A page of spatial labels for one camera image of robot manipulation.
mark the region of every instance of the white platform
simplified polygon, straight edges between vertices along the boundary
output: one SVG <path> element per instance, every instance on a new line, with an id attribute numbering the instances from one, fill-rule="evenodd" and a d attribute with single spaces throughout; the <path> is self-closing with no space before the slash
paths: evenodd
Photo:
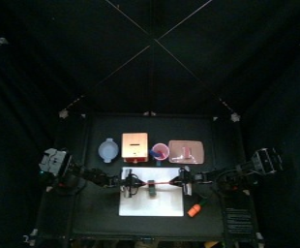
<path id="1" fill-rule="evenodd" d="M 125 171 L 132 169 L 139 178 L 148 182 L 168 182 L 179 175 L 179 168 L 123 168 L 121 177 Z M 120 216 L 184 216 L 183 188 L 169 184 L 156 184 L 156 196 L 149 196 L 149 187 L 139 188 L 139 193 L 132 198 L 125 198 L 120 193 Z"/>

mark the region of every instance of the black table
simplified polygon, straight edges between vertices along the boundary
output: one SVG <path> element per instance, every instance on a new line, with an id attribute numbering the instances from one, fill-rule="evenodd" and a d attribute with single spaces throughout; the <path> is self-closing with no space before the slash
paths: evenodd
<path id="1" fill-rule="evenodd" d="M 228 117 L 205 116 L 136 116 L 88 114 L 61 121 L 56 148 L 67 148 L 73 160 L 87 168 L 119 174 L 131 166 L 121 159 L 121 151 L 112 163 L 99 155 L 100 144 L 113 138 L 121 148 L 123 133 L 148 133 L 149 147 L 169 140 L 200 140 L 204 146 L 204 163 L 189 165 L 192 171 L 213 171 L 244 162 L 239 125 Z M 155 161 L 136 165 L 155 167 Z M 180 167 L 168 161 L 163 167 Z M 76 196 L 44 193 L 37 229 L 41 238 L 223 240 L 223 214 L 220 201 L 211 185 L 193 185 L 195 194 L 184 197 L 184 217 L 119 216 L 119 188 L 104 189 L 87 182 Z M 208 198 L 200 213 L 191 218 L 188 209 Z"/>

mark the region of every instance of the black fabric wall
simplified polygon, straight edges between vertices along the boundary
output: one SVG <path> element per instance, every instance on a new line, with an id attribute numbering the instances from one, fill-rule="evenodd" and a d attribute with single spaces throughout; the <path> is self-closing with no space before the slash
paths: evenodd
<path id="1" fill-rule="evenodd" d="M 284 153 L 257 210 L 269 244 L 300 247 L 300 0 L 208 1 L 160 40 L 199 82 L 153 38 L 205 2 L 112 1 L 145 36 L 108 1 L 0 1 L 11 42 L 0 46 L 0 247 L 19 247 L 33 228 L 40 155 L 59 111 L 83 94 L 77 109 L 137 113 L 227 114 L 223 97 L 241 114 L 249 155 L 261 146 Z"/>
<path id="2" fill-rule="evenodd" d="M 300 55 L 243 116 L 248 153 L 281 152 L 284 172 L 264 177 L 256 206 L 269 247 L 300 247 Z"/>
<path id="3" fill-rule="evenodd" d="M 0 47 L 0 247 L 20 247 L 40 203 L 40 154 L 52 146 L 57 114 L 45 91 Z"/>

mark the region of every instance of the small object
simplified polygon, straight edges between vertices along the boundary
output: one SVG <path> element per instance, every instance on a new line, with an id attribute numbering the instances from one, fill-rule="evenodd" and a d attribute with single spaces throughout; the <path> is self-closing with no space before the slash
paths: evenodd
<path id="1" fill-rule="evenodd" d="M 189 159 L 192 157 L 192 149 L 189 147 L 183 147 L 184 150 L 184 159 Z"/>
<path id="2" fill-rule="evenodd" d="M 236 112 L 231 115 L 231 119 L 232 119 L 233 122 L 239 122 L 240 116 L 237 115 Z"/>
<path id="3" fill-rule="evenodd" d="M 101 143 L 99 148 L 99 153 L 105 163 L 109 163 L 116 157 L 117 150 L 117 144 L 113 142 L 113 139 L 108 138 L 107 141 Z"/>
<path id="4" fill-rule="evenodd" d="M 160 157 L 161 156 L 161 153 L 159 153 L 159 152 L 155 152 L 155 151 L 149 151 L 149 155 L 152 156 L 152 157 Z"/>
<path id="5" fill-rule="evenodd" d="M 156 192 L 155 192 L 155 181 L 153 180 L 148 181 L 148 186 L 149 186 L 149 196 L 155 197 Z"/>
<path id="6" fill-rule="evenodd" d="M 191 217 L 193 217 L 193 216 L 199 213 L 199 211 L 200 211 L 200 209 L 201 209 L 201 207 L 203 207 L 204 205 L 205 205 L 205 199 L 201 200 L 199 204 L 195 204 L 195 205 L 192 206 L 192 208 L 191 208 L 189 211 L 188 211 L 188 215 L 189 215 Z"/>
<path id="7" fill-rule="evenodd" d="M 60 118 L 63 118 L 63 119 L 68 118 L 68 111 L 67 110 L 60 111 Z"/>
<path id="8" fill-rule="evenodd" d="M 217 243 L 219 241 L 207 241 L 204 243 L 204 248 L 212 248 Z"/>

